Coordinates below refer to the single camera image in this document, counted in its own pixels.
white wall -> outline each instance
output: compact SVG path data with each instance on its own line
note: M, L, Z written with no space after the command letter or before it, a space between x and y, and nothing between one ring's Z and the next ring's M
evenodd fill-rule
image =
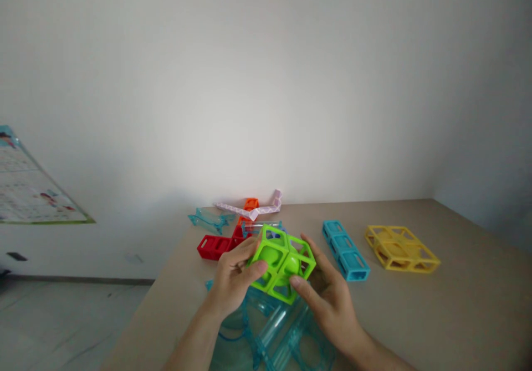
M532 34L476 101L435 183L435 198L532 251Z
M214 200L429 197L526 1L0 0L0 121L98 222L0 262L155 277Z

floor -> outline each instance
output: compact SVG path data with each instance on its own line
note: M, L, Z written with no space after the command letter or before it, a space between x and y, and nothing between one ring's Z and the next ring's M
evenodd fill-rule
M0 281L0 369L98 370L149 289Z

green plastic cube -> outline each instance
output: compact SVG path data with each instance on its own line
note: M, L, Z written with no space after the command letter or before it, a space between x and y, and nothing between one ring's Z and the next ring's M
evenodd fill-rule
M268 239L268 232L280 238ZM264 225L259 233L260 245L248 261L248 265L259 260L268 263L268 271L251 286L266 292L285 303L294 303L297 293L290 285L290 276L297 274L307 280L316 267L316 260L305 241L288 235L270 225ZM301 246L297 251L294 244Z

marble run toy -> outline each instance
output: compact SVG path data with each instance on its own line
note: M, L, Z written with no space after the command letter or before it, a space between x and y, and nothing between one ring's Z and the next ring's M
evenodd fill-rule
M284 231L285 233L287 232L286 229L283 227L282 221L265 221L263 223L252 223L254 224L254 228L257 228L257 226L259 225L262 227L265 224L276 225L279 227L280 230ZM237 225L234 228L233 235L231 236L231 238L220 237L216 235L205 235L199 243L197 250L199 255L204 259L220 260L220 257L224 252L229 252L230 250L233 250L251 234L252 231L246 231L246 236L244 237L242 235L242 227ZM280 235L269 231L267 238L280 238Z
M197 250L204 259L220 260L224 252L230 251L235 246L232 238L206 235L199 243Z
M366 281L370 267L338 220L326 220L321 230L346 281Z
M248 198L248 199L245 200L244 210L246 210L248 212L251 212L253 209L258 208L258 207L259 207L259 200L257 198ZM244 220L246 220L246 219L244 217L240 216L238 218L237 226L238 227L242 227L242 223L244 222Z
M268 239L268 236L279 236ZM268 271L251 286L285 303L294 303L297 293L289 278L293 274L307 280L316 266L316 260L305 241L265 224L259 233L260 244L248 265L259 260L268 263Z
M222 235L222 228L235 218L234 214L215 215L207 209L196 208L196 214L188 215L193 225L199 225L213 234Z
M290 306L250 287L222 322L210 370L257 370L264 362L267 371L283 371L293 358L303 371L328 371L335 357L304 301Z
M283 197L282 192L279 190L275 190L273 197L274 197L273 205L267 206L267 207L252 208L252 206L250 205L250 206L247 206L248 209L246 210L246 206L244 206L244 209L242 209L242 208L237 208L237 207L234 207L232 205L228 205L222 202L216 202L214 203L214 206L222 210L228 210L229 212L234 212L236 214L239 214L240 216L245 217L246 219L255 221L255 219L257 218L259 214L276 213L281 210L281 199Z
M246 238L251 235L257 235L260 233L261 228L265 225L270 225L272 227L278 228L279 230L287 232L283 227L282 221L250 221L242 220L242 234L246 235Z
M429 274L441 264L406 227L369 225L365 238L386 270Z

poster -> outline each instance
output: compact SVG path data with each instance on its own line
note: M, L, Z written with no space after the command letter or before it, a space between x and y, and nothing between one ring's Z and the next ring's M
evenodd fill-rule
M94 223L37 165L9 126L0 126L0 223Z

